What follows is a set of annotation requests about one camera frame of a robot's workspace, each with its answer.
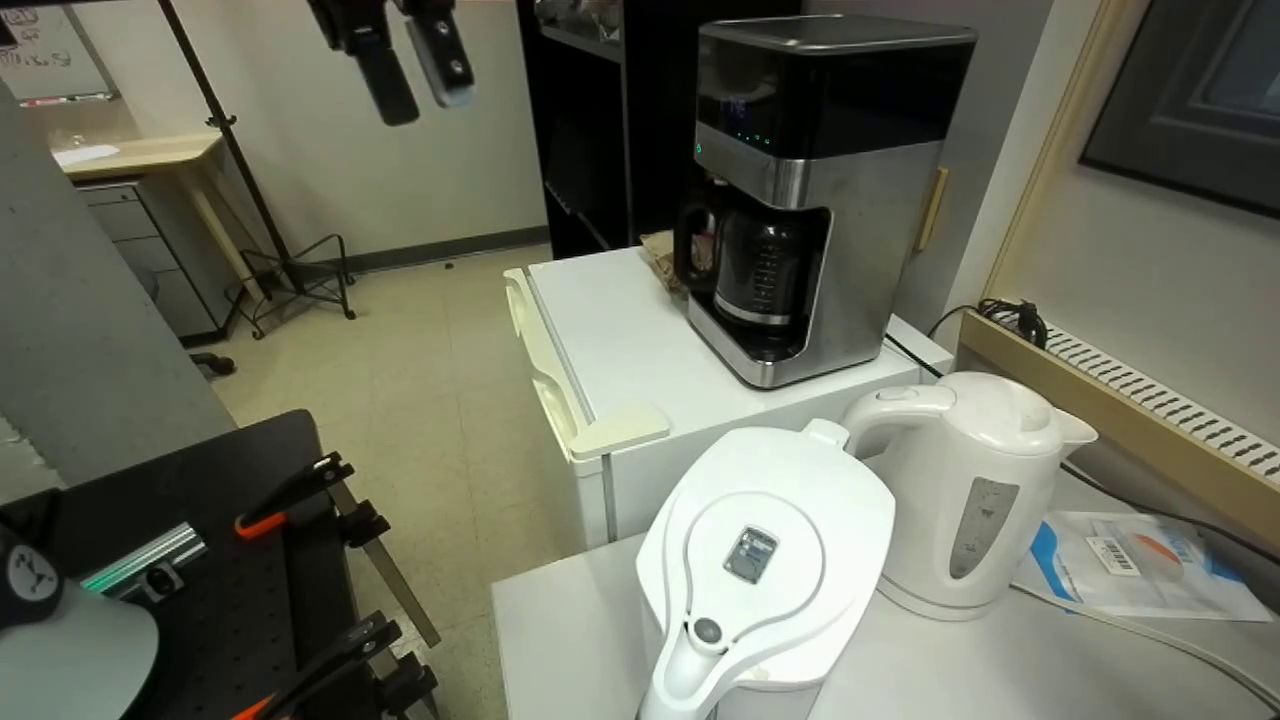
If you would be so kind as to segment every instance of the shelf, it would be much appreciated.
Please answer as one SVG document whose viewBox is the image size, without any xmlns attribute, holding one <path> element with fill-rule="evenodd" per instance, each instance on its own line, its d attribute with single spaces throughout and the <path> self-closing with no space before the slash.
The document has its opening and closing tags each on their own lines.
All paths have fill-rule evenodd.
<svg viewBox="0 0 1280 720">
<path fill-rule="evenodd" d="M 549 41 L 555 41 L 555 43 L 570 43 L 570 46 L 577 46 L 577 52 L 602 57 L 602 61 L 610 61 L 610 63 L 621 63 L 621 61 L 623 61 L 621 41 L 602 41 L 602 36 L 570 31 L 570 27 L 555 27 L 555 25 L 543 25 L 541 31 L 543 31 Z"/>
<path fill-rule="evenodd" d="M 592 243 L 602 243 L 602 251 L 630 243 L 630 226 L 621 220 L 616 220 L 616 226 L 602 226 L 589 211 L 572 208 L 552 185 L 543 185 L 543 193 L 566 215 L 572 215 L 592 234 Z"/>
</svg>

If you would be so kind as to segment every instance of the kettle handle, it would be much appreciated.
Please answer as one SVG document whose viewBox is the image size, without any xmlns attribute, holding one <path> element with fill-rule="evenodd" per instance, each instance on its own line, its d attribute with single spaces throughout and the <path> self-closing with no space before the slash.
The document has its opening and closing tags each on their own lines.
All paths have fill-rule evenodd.
<svg viewBox="0 0 1280 720">
<path fill-rule="evenodd" d="M 859 452 L 859 441 L 872 428 L 897 428 L 897 425 L 925 425 L 931 414 L 951 410 L 956 397 L 939 383 L 911 383 L 911 386 L 876 386 L 851 410 L 843 414 L 848 428 L 848 452 Z"/>
</svg>

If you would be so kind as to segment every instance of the electric kettle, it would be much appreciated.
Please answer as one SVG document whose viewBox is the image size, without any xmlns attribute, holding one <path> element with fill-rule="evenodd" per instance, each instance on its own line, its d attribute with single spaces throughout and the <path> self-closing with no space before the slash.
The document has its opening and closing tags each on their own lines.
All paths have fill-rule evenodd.
<svg viewBox="0 0 1280 720">
<path fill-rule="evenodd" d="M 870 455 L 897 496 L 881 593 L 937 620 L 975 620 L 1007 593 L 1060 459 L 1097 441 L 1033 386 L 983 370 L 872 393 L 843 425 L 851 455 L 890 441 Z"/>
</svg>

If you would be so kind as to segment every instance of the black cabinet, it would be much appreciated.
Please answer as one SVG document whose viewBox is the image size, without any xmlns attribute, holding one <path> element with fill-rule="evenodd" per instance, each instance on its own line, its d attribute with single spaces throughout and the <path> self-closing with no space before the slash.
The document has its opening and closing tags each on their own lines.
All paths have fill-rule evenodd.
<svg viewBox="0 0 1280 720">
<path fill-rule="evenodd" d="M 674 226 L 694 180 L 698 27 L 802 0 L 518 0 L 555 256 Z"/>
<path fill-rule="evenodd" d="M 133 276 L 186 344 L 223 341 L 236 312 L 236 273 L 217 251 L 188 193 L 170 180 L 76 185 Z"/>
</svg>

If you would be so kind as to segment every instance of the coffee pot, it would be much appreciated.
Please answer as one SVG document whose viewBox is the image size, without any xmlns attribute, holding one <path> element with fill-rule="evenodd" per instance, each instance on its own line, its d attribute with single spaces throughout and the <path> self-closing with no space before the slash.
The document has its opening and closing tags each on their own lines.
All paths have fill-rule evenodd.
<svg viewBox="0 0 1280 720">
<path fill-rule="evenodd" d="M 705 189 L 676 226 L 676 276 L 707 296 L 720 322 L 789 353 L 810 321 L 819 234 L 823 211 L 775 211 L 729 185 Z"/>
<path fill-rule="evenodd" d="M 1017 575 L 1052 505 L 1060 459 L 1097 431 L 1033 386 L 956 370 L 885 386 L 848 410 L 848 448 L 897 496 L 881 593 L 922 614 L 975 620 Z"/>
</svg>

